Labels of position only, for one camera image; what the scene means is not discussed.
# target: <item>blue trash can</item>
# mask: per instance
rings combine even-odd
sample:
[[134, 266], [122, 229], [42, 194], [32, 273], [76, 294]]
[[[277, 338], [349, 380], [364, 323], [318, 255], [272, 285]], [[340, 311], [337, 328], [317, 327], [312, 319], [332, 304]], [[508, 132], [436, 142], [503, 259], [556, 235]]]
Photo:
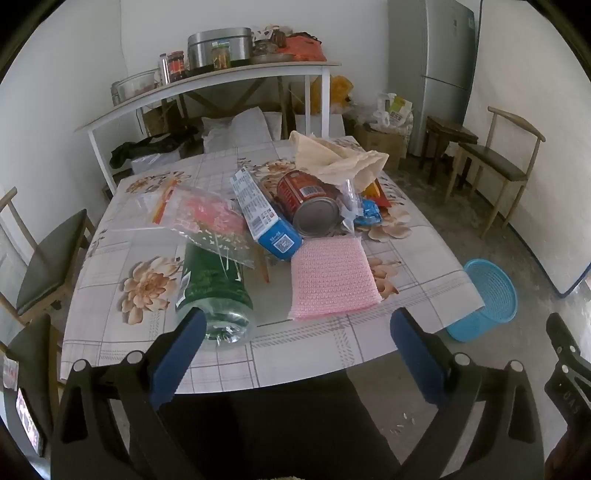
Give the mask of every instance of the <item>blue trash can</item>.
[[469, 342], [517, 313], [517, 292], [511, 279], [494, 263], [470, 260], [464, 270], [484, 301], [484, 307], [452, 323], [447, 332], [459, 342]]

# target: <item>phone screen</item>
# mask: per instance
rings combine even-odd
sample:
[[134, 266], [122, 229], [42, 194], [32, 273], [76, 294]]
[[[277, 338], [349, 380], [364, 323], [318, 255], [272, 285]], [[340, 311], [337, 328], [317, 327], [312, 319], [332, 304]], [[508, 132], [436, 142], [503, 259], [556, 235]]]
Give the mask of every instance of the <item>phone screen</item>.
[[39, 434], [39, 430], [37, 429], [37, 425], [35, 425], [33, 418], [31, 418], [27, 402], [25, 401], [20, 388], [18, 389], [17, 395], [17, 413], [18, 417], [21, 419], [25, 432], [27, 432], [27, 437], [31, 441], [31, 445], [37, 452], [37, 455], [41, 456], [43, 451], [43, 438]]

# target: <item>gray refrigerator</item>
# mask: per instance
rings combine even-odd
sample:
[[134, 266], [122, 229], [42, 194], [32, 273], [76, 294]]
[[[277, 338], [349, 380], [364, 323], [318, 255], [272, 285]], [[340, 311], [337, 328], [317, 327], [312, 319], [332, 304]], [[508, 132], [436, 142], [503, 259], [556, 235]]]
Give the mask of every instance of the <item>gray refrigerator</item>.
[[474, 13], [455, 0], [388, 0], [388, 92], [413, 103], [408, 151], [420, 155], [427, 115], [462, 124], [476, 63]]

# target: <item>pink sponge cloth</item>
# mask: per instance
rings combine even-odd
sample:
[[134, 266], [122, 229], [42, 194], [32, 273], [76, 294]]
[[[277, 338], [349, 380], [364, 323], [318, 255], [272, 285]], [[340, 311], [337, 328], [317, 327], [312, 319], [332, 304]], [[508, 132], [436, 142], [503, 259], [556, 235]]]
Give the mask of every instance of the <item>pink sponge cloth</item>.
[[357, 312], [382, 300], [361, 239], [347, 236], [305, 240], [291, 259], [291, 288], [294, 320]]

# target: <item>concrete floor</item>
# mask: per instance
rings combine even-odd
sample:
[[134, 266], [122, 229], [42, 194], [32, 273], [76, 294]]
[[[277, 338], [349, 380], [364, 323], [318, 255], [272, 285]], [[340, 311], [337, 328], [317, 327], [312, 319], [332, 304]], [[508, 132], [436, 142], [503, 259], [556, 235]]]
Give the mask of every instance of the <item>concrete floor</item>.
[[[591, 291], [582, 282], [566, 299], [560, 299], [516, 234], [509, 228], [501, 229], [500, 217], [486, 237], [480, 239], [479, 231], [490, 213], [490, 205], [478, 195], [469, 199], [469, 186], [461, 192], [455, 190], [444, 205], [444, 189], [449, 177], [440, 173], [438, 183], [429, 186], [428, 168], [430, 164], [421, 172], [417, 159], [408, 158], [391, 176], [437, 229], [460, 263], [472, 258], [494, 262], [511, 278], [519, 300], [513, 321], [490, 330], [473, 342], [456, 342], [445, 330], [439, 332], [439, 336], [452, 352], [465, 352], [480, 365], [504, 368], [512, 359], [524, 364], [540, 418], [544, 455], [548, 456], [565, 432], [566, 423], [544, 393], [544, 384], [557, 362], [545, 332], [545, 322], [550, 313], [559, 312], [583, 355], [589, 359]], [[436, 409], [424, 402], [396, 352], [352, 367], [348, 374], [392, 451], [399, 461], [404, 461], [425, 432]], [[447, 473], [461, 465], [481, 414], [482, 405], [477, 404]]]

